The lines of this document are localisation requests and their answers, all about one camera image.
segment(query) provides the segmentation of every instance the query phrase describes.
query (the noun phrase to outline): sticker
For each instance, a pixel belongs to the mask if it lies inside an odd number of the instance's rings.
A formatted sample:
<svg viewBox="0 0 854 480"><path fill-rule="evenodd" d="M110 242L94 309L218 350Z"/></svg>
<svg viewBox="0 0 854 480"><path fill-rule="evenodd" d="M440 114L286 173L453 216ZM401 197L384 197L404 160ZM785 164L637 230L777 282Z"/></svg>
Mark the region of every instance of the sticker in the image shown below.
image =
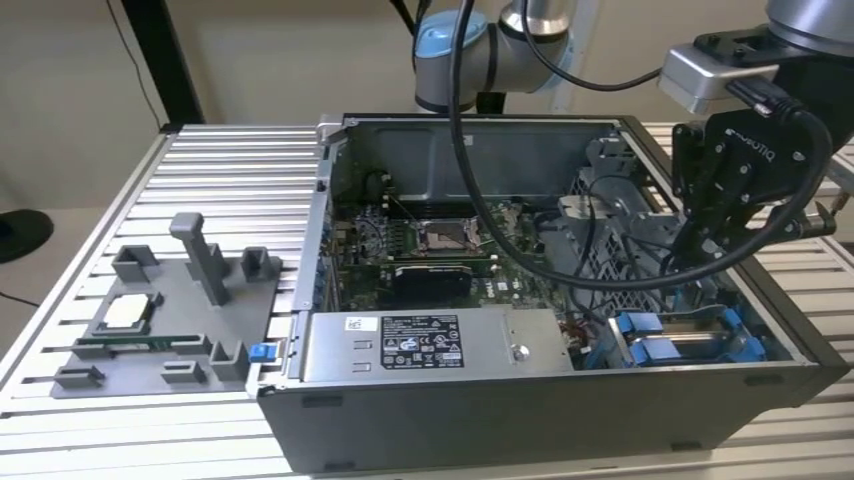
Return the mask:
<svg viewBox="0 0 854 480"><path fill-rule="evenodd" d="M377 317L348 317L345 330L354 332L376 332L380 324Z"/></svg>
<svg viewBox="0 0 854 480"><path fill-rule="evenodd" d="M381 338L381 363L388 370L464 367L457 315L382 317Z"/></svg>

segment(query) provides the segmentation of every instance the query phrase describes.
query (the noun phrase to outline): black pole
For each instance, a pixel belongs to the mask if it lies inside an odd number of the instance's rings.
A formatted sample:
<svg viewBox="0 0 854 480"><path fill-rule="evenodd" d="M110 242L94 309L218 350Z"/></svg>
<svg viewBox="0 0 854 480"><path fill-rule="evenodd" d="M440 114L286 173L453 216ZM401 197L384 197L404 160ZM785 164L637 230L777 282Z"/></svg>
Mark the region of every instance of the black pole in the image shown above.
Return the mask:
<svg viewBox="0 0 854 480"><path fill-rule="evenodd" d="M205 123L166 0L122 0L170 123Z"/></svg>

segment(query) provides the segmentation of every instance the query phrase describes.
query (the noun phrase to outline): motherboard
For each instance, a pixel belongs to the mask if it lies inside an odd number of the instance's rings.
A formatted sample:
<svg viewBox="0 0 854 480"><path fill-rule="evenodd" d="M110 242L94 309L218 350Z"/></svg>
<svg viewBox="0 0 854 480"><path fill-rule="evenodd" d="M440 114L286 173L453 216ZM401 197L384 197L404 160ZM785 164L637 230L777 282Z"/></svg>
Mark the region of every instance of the motherboard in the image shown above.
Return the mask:
<svg viewBox="0 0 854 480"><path fill-rule="evenodd" d="M566 312L561 289L506 258L469 209L394 200L352 210L336 233L345 311L512 305ZM548 265L537 215L512 200L492 210L517 247Z"/></svg>

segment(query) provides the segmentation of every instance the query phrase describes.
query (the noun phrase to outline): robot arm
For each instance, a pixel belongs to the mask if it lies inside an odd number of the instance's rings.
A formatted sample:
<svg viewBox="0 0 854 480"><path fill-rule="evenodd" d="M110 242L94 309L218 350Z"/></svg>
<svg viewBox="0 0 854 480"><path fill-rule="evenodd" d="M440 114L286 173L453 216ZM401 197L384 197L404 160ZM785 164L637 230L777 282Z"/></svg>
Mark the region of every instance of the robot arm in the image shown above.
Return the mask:
<svg viewBox="0 0 854 480"><path fill-rule="evenodd" d="M530 1L521 3L532 6ZM448 12L454 20L453 34L446 25L429 36L446 38L433 49L441 68L422 63L432 52L422 50L425 31L420 33L418 93L421 100L426 100L425 81L429 77L440 79L448 93L445 104L429 102L428 105L437 107L433 111L448 110L454 153L473 204L497 244L524 268L582 289L650 290L721 272L769 243L833 233L836 225L828 212L820 209L820 216L813 219L807 217L804 209L821 185L832 155L854 131L851 116L854 98L845 88L854 80L853 59L840 55L848 53L852 43L840 25L853 23L854 6L840 6L831 1L773 0L769 4L772 25L752 31L701 36L693 45L672 52L662 72L662 88L689 109L713 113L714 109L732 110L744 108L745 104L753 110L713 115L704 126L677 127L672 175L674 193L684 201L685 221L670 246L670 267L676 266L680 271L630 281L600 281L542 268L514 248L490 221L472 172L461 111L482 87L501 85L506 87L504 91L532 90L534 82L526 82L538 78L542 70L536 67L526 70L520 65L536 65L525 59L542 45L544 37L534 37L529 28L524 32L529 50L518 51L510 67L490 60L485 70L484 54L473 52L490 27L484 18L473 15L473 7L474 0L462 0L460 15ZM524 25L526 19L530 23L530 18L521 16ZM490 45L501 38L516 38L506 22L500 22L493 30L498 28L506 37L492 35ZM493 52L488 57L496 57L500 52L492 47L488 51ZM550 63L548 56L536 57L541 64ZM554 65L550 70L573 83L604 91L638 85L658 73L621 85L597 86L580 81ZM482 83L504 75L513 76L514 82ZM777 206L765 226L749 228L753 216L769 205Z"/></svg>
<svg viewBox="0 0 854 480"><path fill-rule="evenodd" d="M768 25L701 35L665 61L661 89L693 113L714 113L705 124L674 128L674 193L686 214L673 245L680 267L705 261L708 240L726 249L748 241L755 214L795 195L811 162L823 160L808 158L809 136L775 109L812 112L833 151L854 133L854 2L772 0L768 14ZM832 213L821 205L817 211L793 218L773 242L835 233Z"/></svg>
<svg viewBox="0 0 854 480"><path fill-rule="evenodd" d="M560 63L569 47L570 17L566 0L529 0L528 24L540 49ZM473 12L466 30L461 85L464 110L474 106L478 92L534 92L552 78L528 45L522 12L525 0L513 0L498 23ZM425 19L417 32L416 101L430 112L448 112L452 36L457 11Z"/></svg>

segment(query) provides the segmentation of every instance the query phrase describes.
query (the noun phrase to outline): black object on floor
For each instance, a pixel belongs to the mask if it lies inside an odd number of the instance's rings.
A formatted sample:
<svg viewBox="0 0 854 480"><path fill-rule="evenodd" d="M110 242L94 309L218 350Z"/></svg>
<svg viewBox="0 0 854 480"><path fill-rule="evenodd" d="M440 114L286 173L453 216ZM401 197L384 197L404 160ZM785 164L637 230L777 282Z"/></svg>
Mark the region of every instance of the black object on floor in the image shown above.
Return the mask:
<svg viewBox="0 0 854 480"><path fill-rule="evenodd" d="M18 260L37 250L54 234L54 222L37 210L0 214L0 263Z"/></svg>

